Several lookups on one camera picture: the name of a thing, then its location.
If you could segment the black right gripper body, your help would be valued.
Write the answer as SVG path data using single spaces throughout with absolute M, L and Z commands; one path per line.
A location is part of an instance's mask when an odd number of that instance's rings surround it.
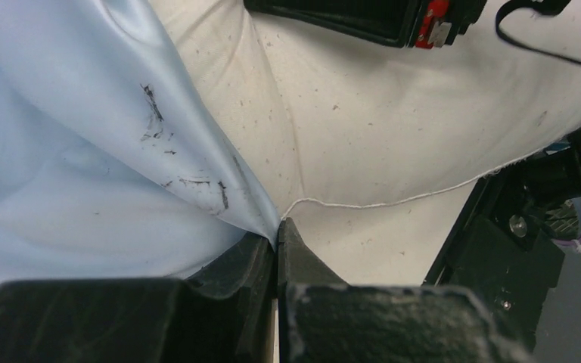
M 452 45 L 475 24 L 482 0 L 245 0 L 248 11 L 286 17 L 393 48 Z

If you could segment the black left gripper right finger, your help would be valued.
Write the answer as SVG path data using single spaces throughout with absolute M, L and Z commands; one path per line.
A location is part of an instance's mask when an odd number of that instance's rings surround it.
M 282 362 L 531 362 L 509 326 L 463 287 L 355 286 L 278 229 Z

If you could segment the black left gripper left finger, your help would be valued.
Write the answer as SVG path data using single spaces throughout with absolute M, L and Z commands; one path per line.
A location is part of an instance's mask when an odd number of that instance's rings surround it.
M 0 284 L 0 362 L 269 362 L 275 260 L 246 234 L 186 279 Z

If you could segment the white pillow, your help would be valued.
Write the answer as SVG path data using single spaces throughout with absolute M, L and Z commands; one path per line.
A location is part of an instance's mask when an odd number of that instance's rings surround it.
M 502 3 L 450 46 L 389 48 L 247 11 L 154 1 L 205 105 L 280 213 L 301 200 L 372 208 L 501 169 L 581 126 L 581 67 L 514 48 Z M 510 36 L 581 58 L 581 1 L 520 9 Z

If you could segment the light blue pillowcase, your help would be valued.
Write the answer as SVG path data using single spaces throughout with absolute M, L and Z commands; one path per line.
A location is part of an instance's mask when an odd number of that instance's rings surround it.
M 0 1 L 0 283 L 184 278 L 277 211 L 147 1 Z

